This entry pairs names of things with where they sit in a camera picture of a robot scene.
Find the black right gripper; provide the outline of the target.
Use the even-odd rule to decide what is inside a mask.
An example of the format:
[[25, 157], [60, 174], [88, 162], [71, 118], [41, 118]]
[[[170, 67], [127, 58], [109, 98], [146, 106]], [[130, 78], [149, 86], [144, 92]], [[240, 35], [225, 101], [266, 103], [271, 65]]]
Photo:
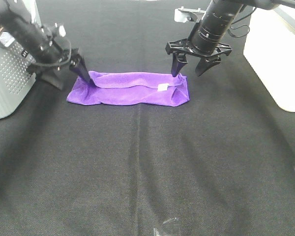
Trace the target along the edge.
[[165, 46], [165, 51], [168, 55], [173, 54], [171, 74], [176, 77], [181, 69], [188, 64], [186, 55], [201, 58], [195, 68], [197, 76], [201, 76], [210, 68], [221, 63], [221, 58], [207, 59], [218, 57], [220, 55], [228, 56], [232, 52], [232, 48], [228, 44], [219, 43], [213, 52], [202, 52], [191, 44], [188, 39], [181, 39], [174, 42], [168, 42]]

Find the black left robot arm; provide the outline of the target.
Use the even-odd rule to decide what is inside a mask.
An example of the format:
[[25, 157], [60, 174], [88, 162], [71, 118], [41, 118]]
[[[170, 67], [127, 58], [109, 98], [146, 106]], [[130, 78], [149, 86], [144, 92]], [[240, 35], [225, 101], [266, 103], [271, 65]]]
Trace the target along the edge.
[[71, 44], [64, 48], [56, 42], [56, 38], [66, 37], [62, 24], [40, 25], [22, 0], [0, 0], [0, 26], [35, 59], [28, 66], [28, 73], [58, 89], [63, 88], [60, 76], [63, 67], [86, 83], [92, 82], [79, 48], [72, 48]]

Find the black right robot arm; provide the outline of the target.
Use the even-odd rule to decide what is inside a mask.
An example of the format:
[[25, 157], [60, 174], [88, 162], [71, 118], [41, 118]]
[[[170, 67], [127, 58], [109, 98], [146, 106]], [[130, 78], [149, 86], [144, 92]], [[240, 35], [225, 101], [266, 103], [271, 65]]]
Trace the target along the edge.
[[187, 65], [187, 55], [200, 59], [195, 69], [197, 76], [220, 64], [221, 55], [228, 56], [232, 52], [228, 44], [220, 41], [246, 6], [272, 10], [279, 5], [295, 9], [295, 0], [212, 0], [206, 10], [175, 9], [175, 22], [193, 22], [194, 26], [187, 38], [168, 42], [165, 47], [166, 53], [173, 56], [172, 76], [177, 76]]

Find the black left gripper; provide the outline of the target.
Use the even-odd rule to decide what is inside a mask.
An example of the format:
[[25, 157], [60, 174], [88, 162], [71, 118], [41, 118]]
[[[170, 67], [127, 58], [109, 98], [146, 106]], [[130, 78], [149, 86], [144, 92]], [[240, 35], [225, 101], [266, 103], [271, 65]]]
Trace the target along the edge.
[[32, 24], [27, 31], [27, 52], [34, 57], [35, 62], [29, 65], [29, 73], [42, 74], [40, 79], [63, 90], [64, 83], [54, 72], [67, 66], [86, 83], [91, 82], [89, 71], [79, 48], [72, 48], [71, 42], [65, 37], [48, 39], [41, 31], [41, 26]]

